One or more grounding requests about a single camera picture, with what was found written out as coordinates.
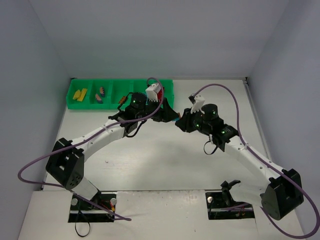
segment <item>white wall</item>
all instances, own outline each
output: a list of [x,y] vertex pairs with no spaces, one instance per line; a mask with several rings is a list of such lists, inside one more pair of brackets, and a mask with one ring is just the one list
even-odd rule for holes
[[72,77],[247,77],[288,0],[30,0]]
[[[16,240],[31,194],[40,187],[20,182],[17,173],[52,150],[69,85],[54,46],[26,0],[0,1],[0,83],[0,238]],[[41,181],[44,167],[45,161],[24,176]]]
[[[320,1],[291,0],[249,79],[272,158],[296,169],[320,208]],[[297,208],[305,233],[315,215]],[[320,232],[311,239],[320,239]]]

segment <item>white floor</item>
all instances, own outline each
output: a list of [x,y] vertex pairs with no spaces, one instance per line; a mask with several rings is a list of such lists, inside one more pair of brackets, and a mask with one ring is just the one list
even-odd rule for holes
[[[188,96],[209,83],[229,87],[240,109],[241,132],[261,153],[264,147],[241,80],[175,80],[174,110],[183,113],[191,106]],[[206,103],[218,105],[219,116],[236,127],[232,97],[221,87],[201,93]],[[104,124],[115,111],[66,110],[57,139],[71,140]],[[256,183],[241,164],[218,150],[207,156],[207,137],[184,133],[173,122],[149,120],[133,139],[113,142],[95,153],[85,164],[85,176],[101,191],[118,191],[116,212],[132,221],[92,223],[86,239],[117,240],[284,240],[259,208],[255,219],[208,220],[204,190],[220,189],[227,180]],[[48,183],[56,181],[48,175]],[[71,193],[54,187],[34,192],[19,240],[80,239],[68,223]],[[302,235],[293,211],[278,224],[294,235]],[[80,224],[83,233],[86,224]]]

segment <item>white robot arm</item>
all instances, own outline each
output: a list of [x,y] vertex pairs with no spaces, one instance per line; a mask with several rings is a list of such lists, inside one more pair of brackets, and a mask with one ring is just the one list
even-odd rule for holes
[[[158,107],[158,93],[160,88],[157,83],[150,85],[147,90],[147,96],[140,92],[131,93],[130,104],[121,110],[122,104],[118,107],[119,112],[109,117],[109,120],[93,130],[92,132],[72,140],[65,138],[59,139],[53,148],[53,151],[74,146],[82,143],[84,140],[92,138],[90,141],[81,145],[81,148],[70,148],[69,150],[52,155],[45,167],[46,171],[52,175],[66,190],[69,190],[81,197],[98,203],[101,192],[84,176],[85,162],[95,152],[105,147],[109,143],[127,137],[129,133],[135,130],[138,122],[124,122],[127,120],[141,119],[153,113]],[[156,122],[170,122],[178,119],[179,115],[171,109],[168,100],[163,99],[162,106],[151,117]]]
[[[238,131],[225,124],[224,120],[219,117],[217,105],[203,105],[205,100],[201,95],[192,96],[190,100],[193,106],[184,110],[182,118],[176,121],[175,125],[183,132],[198,131],[207,135],[212,144],[239,161],[257,178],[257,182],[253,185],[244,184],[239,180],[223,182],[221,184],[222,196],[228,206],[232,207],[236,202],[249,203],[263,207],[269,216],[280,220],[303,203],[304,197],[300,191],[249,152],[247,149],[249,143],[244,140],[244,144]],[[301,187],[300,175],[294,169],[286,171],[252,146],[250,149]]]

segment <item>green storage bin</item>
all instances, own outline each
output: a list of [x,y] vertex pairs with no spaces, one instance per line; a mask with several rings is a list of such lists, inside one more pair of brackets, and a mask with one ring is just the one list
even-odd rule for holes
[[[171,79],[160,79],[164,87],[164,96],[168,99],[169,105],[174,107],[174,84]],[[100,93],[100,87],[104,88],[105,97],[101,97],[103,103],[96,101],[95,95]],[[83,101],[73,100],[77,90],[87,88]],[[78,110],[116,110],[120,105],[119,101],[129,92],[146,93],[147,79],[72,79],[66,95],[66,103],[69,109]],[[130,98],[122,105],[122,109],[130,104]]]

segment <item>yellow block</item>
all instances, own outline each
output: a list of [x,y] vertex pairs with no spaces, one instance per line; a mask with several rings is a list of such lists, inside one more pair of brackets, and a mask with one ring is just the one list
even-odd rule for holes
[[73,99],[73,100],[78,99],[78,98],[80,97],[80,94],[81,94],[81,91],[80,91],[80,90],[75,91],[72,99]]
[[87,89],[86,88],[82,88],[81,90],[81,94],[80,97],[77,99],[77,101],[82,102],[86,96],[87,93]]

